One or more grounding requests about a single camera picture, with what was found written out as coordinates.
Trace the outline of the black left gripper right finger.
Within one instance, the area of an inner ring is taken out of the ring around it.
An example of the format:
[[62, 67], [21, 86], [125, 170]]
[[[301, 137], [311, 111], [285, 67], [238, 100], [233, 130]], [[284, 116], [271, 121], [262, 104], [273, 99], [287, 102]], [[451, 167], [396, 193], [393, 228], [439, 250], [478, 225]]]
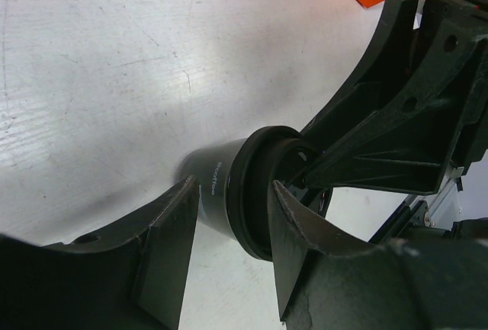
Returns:
[[485, 329], [487, 221], [372, 245], [268, 192], [281, 320], [289, 329]]

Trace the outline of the black coffee cup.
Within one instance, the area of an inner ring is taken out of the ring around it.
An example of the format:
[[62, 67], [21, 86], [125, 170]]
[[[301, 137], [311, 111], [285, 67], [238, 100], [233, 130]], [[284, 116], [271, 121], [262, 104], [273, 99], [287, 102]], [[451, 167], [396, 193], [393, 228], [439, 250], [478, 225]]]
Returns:
[[226, 192], [232, 164], [245, 139], [198, 149], [183, 161], [179, 174], [193, 175], [200, 183], [198, 219], [231, 239], [235, 235], [227, 213]]

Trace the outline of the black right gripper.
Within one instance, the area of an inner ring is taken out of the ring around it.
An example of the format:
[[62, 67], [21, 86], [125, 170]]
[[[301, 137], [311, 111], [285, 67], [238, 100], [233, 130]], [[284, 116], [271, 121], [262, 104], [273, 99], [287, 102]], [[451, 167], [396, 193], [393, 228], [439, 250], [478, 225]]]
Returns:
[[321, 150], [304, 182], [430, 194], [487, 149], [487, 1], [386, 0], [364, 55], [302, 134]]

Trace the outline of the black cup lid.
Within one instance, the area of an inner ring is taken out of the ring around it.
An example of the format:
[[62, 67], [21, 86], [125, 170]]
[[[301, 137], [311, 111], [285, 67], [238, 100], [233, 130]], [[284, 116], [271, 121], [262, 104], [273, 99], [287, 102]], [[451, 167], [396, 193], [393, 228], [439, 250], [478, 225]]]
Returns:
[[324, 216], [319, 203], [326, 190], [306, 187], [303, 170], [319, 150], [296, 130], [263, 127], [254, 132], [237, 152], [226, 183], [226, 212], [237, 242], [253, 258], [272, 260], [268, 227], [268, 188], [277, 180], [312, 211]]

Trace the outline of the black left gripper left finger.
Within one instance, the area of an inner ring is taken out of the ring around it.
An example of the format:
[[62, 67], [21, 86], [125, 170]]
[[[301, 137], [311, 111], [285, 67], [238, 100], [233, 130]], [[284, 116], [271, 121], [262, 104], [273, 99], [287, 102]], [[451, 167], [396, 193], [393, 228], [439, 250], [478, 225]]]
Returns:
[[199, 205], [196, 178], [69, 244], [1, 237], [3, 329], [176, 329]]

